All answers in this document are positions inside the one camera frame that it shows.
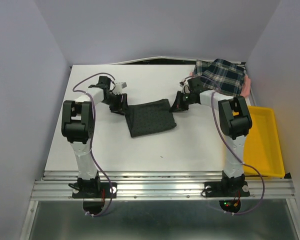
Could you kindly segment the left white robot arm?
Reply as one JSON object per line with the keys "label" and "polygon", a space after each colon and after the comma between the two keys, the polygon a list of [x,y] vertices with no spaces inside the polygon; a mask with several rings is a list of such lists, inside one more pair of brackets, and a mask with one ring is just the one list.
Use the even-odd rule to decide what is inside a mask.
{"label": "left white robot arm", "polygon": [[108,105],[112,113],[124,115],[128,110],[126,87],[126,82],[115,82],[109,73],[96,73],[72,88],[80,97],[62,104],[61,134],[70,143],[78,166],[77,182],[70,187],[90,197],[101,193],[99,172],[104,172],[93,154],[96,105]]}

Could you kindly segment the dark grey dotted skirt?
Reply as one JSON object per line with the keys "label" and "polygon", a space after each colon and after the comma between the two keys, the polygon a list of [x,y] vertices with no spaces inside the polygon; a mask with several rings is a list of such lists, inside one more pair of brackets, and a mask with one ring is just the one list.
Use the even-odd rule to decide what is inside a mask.
{"label": "dark grey dotted skirt", "polygon": [[124,112],[132,138],[153,135],[174,129],[177,124],[170,112],[169,100],[129,105]]}

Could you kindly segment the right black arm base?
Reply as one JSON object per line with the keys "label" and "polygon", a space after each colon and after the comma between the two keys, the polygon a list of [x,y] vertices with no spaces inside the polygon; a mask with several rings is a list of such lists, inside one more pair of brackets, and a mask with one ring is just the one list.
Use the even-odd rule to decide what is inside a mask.
{"label": "right black arm base", "polygon": [[207,198],[249,197],[251,195],[246,181],[241,183],[206,181],[203,186],[203,193]]}

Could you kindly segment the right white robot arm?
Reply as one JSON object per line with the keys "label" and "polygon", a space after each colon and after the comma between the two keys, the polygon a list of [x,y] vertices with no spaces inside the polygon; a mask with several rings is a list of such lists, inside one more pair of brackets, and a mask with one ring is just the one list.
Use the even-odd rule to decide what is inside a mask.
{"label": "right white robot arm", "polygon": [[225,145],[225,160],[220,182],[221,192],[232,195],[243,185],[244,146],[253,122],[242,96],[222,94],[220,84],[203,76],[188,76],[179,83],[170,112],[183,112],[189,105],[211,107],[214,124]]}

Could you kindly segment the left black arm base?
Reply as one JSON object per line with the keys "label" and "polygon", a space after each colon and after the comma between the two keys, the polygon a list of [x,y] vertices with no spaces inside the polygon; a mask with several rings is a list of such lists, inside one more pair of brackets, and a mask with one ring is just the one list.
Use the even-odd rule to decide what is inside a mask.
{"label": "left black arm base", "polygon": [[68,186],[72,189],[73,199],[115,199],[117,197],[117,183],[113,182],[112,187],[109,182],[75,182],[69,183]]}

